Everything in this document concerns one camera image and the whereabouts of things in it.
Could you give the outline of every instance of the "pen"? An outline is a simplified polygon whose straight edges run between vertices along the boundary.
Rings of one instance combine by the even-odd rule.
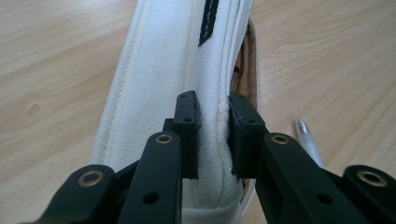
[[[296,120],[296,131],[300,145],[309,154],[312,160],[314,160],[320,168],[324,169],[325,166],[322,158],[320,157],[315,137],[311,132],[309,132],[308,126],[306,126],[305,121],[301,117]]]

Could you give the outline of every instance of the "screw hole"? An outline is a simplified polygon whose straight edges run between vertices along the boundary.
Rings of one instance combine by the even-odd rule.
[[[104,174],[101,171],[89,171],[78,179],[78,184],[84,188],[94,186],[102,181]]]
[[[358,177],[367,184],[376,187],[385,187],[388,184],[387,180],[384,179],[381,175],[378,175],[371,171],[360,170],[358,171]]]
[[[327,204],[327,205],[332,204],[332,198],[329,195],[327,195],[327,194],[318,194],[317,195],[317,199],[321,203],[324,203],[324,204]]]
[[[271,139],[278,144],[287,144],[289,142],[289,139],[282,135],[274,135]]]
[[[172,136],[169,134],[162,134],[155,138],[155,141],[161,144],[170,143],[172,141]]]
[[[148,193],[143,197],[143,203],[151,205],[160,200],[160,196],[157,193]]]

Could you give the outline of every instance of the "white fabric bag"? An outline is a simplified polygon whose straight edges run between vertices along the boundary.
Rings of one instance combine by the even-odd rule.
[[[196,91],[199,180],[183,180],[183,223],[240,223],[252,193],[250,184],[241,202],[227,146],[230,82],[251,6],[252,0],[140,0],[120,56],[91,163],[117,172],[139,160],[149,136],[173,117],[177,96]]]

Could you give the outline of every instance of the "wood grain surface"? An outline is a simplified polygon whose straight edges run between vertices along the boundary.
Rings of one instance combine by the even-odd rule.
[[[33,221],[88,163],[135,1],[0,2],[0,223]],[[396,177],[396,2],[256,1],[262,115],[303,116],[328,170]],[[255,197],[243,223],[264,223]]]

